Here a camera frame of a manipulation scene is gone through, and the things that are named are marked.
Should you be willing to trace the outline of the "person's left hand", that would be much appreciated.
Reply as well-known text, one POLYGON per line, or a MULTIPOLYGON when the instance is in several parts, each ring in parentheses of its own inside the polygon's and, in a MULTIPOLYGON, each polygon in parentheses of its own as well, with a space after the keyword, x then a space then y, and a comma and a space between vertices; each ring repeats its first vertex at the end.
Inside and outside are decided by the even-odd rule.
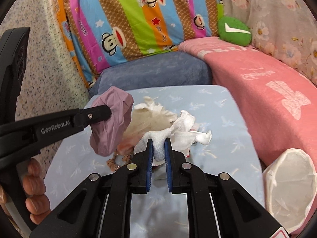
POLYGON ((29 161, 27 171, 28 174, 24 176, 22 182, 24 191, 29 196, 25 201, 25 205, 30 213, 31 221, 39 225, 51 212, 51 205, 48 197, 45 195, 46 186, 40 177, 40 163, 32 158, 29 161))

